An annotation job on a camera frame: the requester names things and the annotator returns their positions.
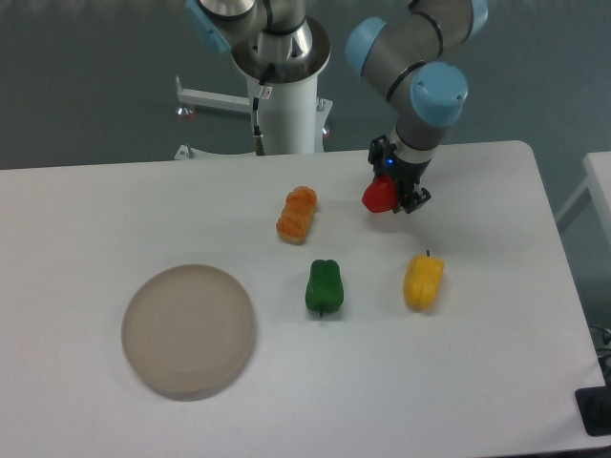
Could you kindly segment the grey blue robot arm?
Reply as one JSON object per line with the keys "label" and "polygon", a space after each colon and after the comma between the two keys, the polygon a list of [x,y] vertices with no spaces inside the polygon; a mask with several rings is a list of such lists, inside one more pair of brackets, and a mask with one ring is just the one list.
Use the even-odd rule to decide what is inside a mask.
{"label": "grey blue robot arm", "polygon": [[[322,138],[317,82],[330,58],[322,25],[303,1],[189,1],[200,39],[229,52],[247,81],[247,113],[259,156],[311,154]],[[345,56],[396,111],[389,135],[376,137],[368,161],[381,197],[365,193],[372,213],[412,213],[431,197],[421,178],[468,96],[463,73],[442,61],[485,25],[484,1],[411,1],[402,26],[361,22]]]}

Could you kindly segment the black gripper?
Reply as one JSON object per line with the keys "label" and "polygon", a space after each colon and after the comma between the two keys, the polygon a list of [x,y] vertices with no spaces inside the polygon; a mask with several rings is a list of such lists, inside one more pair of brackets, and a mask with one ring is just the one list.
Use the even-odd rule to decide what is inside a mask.
{"label": "black gripper", "polygon": [[394,214],[411,214],[431,199],[431,193],[421,185],[421,177],[433,155],[434,150],[413,149],[401,140],[389,140],[386,135],[370,142],[368,163],[373,172],[388,175],[394,182],[398,199]]}

